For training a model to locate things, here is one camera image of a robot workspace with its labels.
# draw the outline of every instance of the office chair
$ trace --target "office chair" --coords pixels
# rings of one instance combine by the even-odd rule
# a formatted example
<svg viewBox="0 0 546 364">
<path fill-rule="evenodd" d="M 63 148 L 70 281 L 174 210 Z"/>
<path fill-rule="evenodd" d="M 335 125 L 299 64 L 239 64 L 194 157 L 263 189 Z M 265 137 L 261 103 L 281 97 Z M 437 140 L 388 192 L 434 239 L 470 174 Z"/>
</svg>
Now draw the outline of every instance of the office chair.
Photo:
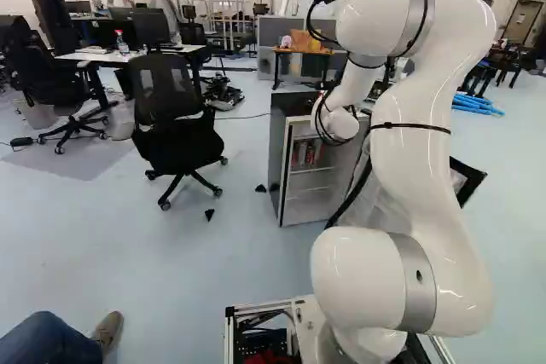
<svg viewBox="0 0 546 364">
<path fill-rule="evenodd" d="M 162 54 L 143 55 L 129 62 L 135 94 L 131 138 L 153 167 L 145 175 L 150 181 L 158 176 L 175 176 L 157 201 L 163 211 L 171 208 L 169 195 L 184 176 L 192 176 L 220 197 L 222 189 L 196 170 L 218 161 L 228 164 L 222 156 L 224 141 L 214 130 L 214 109 L 205 106 L 188 75 L 187 64 L 180 55 Z M 201 116 L 182 118 L 197 114 Z"/>
<path fill-rule="evenodd" d="M 13 78 L 15 88 L 23 92 L 30 107 L 34 106 L 34 102 L 52 105 L 56 115 L 68 117 L 68 123 L 39 134 L 38 144 L 44 144 L 47 136 L 64 132 L 55 147 L 55 153 L 62 154 L 65 152 L 65 142 L 72 134 L 78 134 L 81 130 L 92 132 L 102 140 L 107 138 L 104 130 L 89 126 L 98 122 L 107 125 L 107 116 L 79 119 L 73 116 L 84 102 L 96 98 L 88 82 L 88 61 L 78 63 L 77 66 L 63 66 L 58 63 L 47 50 L 38 32 L 31 30 L 22 16 L 4 37 L 2 52 L 9 70 L 16 74 Z"/>
<path fill-rule="evenodd" d="M 202 24 L 194 23 L 190 21 L 179 22 L 178 30 L 180 31 L 180 38 L 182 44 L 195 44 L 195 45 L 204 45 L 205 48 L 198 50 L 197 55 L 199 56 L 199 63 L 202 66 L 205 63 L 208 63 L 212 58 L 212 48 L 208 44 L 205 36 L 205 29 Z M 225 76 L 224 62 L 222 61 L 222 56 L 217 55 L 217 58 L 220 60 L 220 66 L 222 66 L 222 73 Z"/>
</svg>

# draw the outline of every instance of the floor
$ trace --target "floor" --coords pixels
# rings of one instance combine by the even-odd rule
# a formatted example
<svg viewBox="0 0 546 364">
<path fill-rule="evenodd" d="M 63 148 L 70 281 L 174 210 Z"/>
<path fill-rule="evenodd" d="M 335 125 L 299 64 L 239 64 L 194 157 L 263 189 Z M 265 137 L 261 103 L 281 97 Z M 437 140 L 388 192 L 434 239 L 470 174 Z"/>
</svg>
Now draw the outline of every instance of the floor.
<svg viewBox="0 0 546 364">
<path fill-rule="evenodd" d="M 0 160 L 0 333 L 40 309 L 89 332 L 120 309 L 125 332 L 108 362 L 212 364 L 223 360 L 225 306 L 311 292 L 309 251 L 322 224 L 276 226 L 269 196 L 254 192 L 266 183 L 269 117 L 229 119 L 267 113 L 270 82 L 255 72 L 228 75 L 246 95 L 218 115 L 229 166 L 202 172 L 224 188 L 221 199 L 187 181 L 162 212 L 155 202 L 169 180 L 148 181 L 134 149 L 92 181 Z M 118 87 L 112 73 L 102 78 Z M 545 85 L 523 73 L 514 90 L 492 86 L 486 96 L 503 118 L 453 113 L 453 155 L 489 173 L 465 214 L 497 295 L 484 332 L 447 341 L 459 363 L 532 362 L 542 345 Z M 0 141 L 36 134 L 0 103 Z M 0 157 L 10 153 L 0 146 Z M 216 212 L 207 222 L 209 208 Z"/>
</svg>

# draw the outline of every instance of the chair wheel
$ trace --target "chair wheel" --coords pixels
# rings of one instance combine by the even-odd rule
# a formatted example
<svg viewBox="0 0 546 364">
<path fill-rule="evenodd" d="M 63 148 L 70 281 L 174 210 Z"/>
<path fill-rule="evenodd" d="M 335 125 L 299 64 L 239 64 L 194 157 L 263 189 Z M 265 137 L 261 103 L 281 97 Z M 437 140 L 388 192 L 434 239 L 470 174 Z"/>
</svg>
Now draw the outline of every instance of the chair wheel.
<svg viewBox="0 0 546 364">
<path fill-rule="evenodd" d="M 170 209 L 171 209 L 171 202 L 169 202 L 168 200 L 165 201 L 164 203 L 162 203 L 162 204 L 160 205 L 160 208 L 161 208 L 162 211 L 168 211 L 168 210 L 170 210 Z"/>
<path fill-rule="evenodd" d="M 144 172 L 144 175 L 150 180 L 150 181 L 153 181 L 156 176 L 154 174 L 154 172 L 152 170 L 147 170 Z"/>
</svg>

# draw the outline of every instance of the shoe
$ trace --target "shoe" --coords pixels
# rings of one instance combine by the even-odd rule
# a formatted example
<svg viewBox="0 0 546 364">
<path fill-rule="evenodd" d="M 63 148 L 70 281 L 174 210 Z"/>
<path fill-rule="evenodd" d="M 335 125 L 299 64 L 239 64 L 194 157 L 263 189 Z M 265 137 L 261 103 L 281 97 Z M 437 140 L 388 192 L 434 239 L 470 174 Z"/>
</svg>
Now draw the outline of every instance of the shoe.
<svg viewBox="0 0 546 364">
<path fill-rule="evenodd" d="M 122 327 L 123 315 L 118 311 L 108 313 L 96 326 L 91 339 L 97 341 L 101 346 L 102 358 L 106 357 L 118 342 Z"/>
</svg>

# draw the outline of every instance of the chair seat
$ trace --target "chair seat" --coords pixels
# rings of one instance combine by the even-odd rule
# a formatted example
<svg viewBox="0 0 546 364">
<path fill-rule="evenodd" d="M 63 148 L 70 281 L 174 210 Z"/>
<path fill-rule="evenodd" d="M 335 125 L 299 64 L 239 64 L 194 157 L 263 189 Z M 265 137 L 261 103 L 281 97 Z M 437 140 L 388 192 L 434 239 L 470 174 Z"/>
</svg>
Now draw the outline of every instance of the chair seat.
<svg viewBox="0 0 546 364">
<path fill-rule="evenodd" d="M 138 152 L 154 169 L 167 175 L 190 173 L 217 162 L 224 151 L 224 141 L 210 127 L 199 121 L 169 129 L 135 130 L 132 135 Z"/>
</svg>

